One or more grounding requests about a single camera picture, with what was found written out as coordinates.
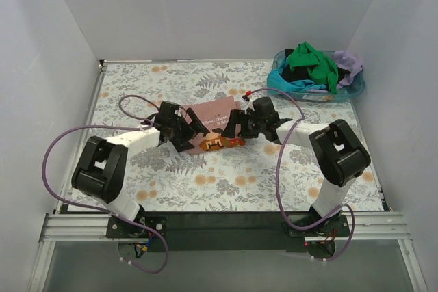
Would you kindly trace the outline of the pink printed t shirt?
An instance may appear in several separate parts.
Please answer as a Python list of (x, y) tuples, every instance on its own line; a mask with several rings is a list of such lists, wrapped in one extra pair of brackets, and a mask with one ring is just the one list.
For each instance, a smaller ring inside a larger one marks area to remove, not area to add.
[(246, 145), (246, 141), (238, 136), (235, 138), (222, 136), (222, 132), (228, 124), (231, 110), (240, 109), (240, 104), (232, 96), (194, 105), (184, 105), (183, 108), (192, 108), (201, 123), (209, 130), (208, 133), (199, 133), (190, 140), (194, 147), (187, 150), (187, 154), (197, 155), (203, 152), (213, 152)]

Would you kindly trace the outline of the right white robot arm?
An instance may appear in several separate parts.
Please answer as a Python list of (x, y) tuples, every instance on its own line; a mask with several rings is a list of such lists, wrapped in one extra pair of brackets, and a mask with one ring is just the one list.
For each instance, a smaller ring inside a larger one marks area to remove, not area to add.
[[(308, 124), (303, 119), (281, 118), (268, 97), (250, 101), (246, 110), (232, 110), (222, 132), (226, 138), (254, 139), (262, 134), (281, 146), (274, 174), (276, 200), (285, 223), (295, 231), (307, 232), (326, 226), (346, 205), (351, 185), (371, 164), (368, 151), (345, 120)], [(312, 149), (324, 177), (318, 197), (309, 208), (303, 226), (291, 222), (281, 202), (280, 169), (288, 145)]]

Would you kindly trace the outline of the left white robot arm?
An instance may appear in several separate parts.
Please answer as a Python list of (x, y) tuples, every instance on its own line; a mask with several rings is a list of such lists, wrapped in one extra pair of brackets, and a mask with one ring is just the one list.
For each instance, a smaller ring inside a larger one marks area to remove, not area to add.
[(113, 137), (92, 136), (79, 158), (71, 185), (94, 198), (113, 215), (143, 224), (144, 209), (123, 189), (128, 160), (170, 142), (177, 152), (191, 150), (191, 140), (209, 133), (192, 108), (163, 102), (158, 112), (143, 119), (134, 130)]

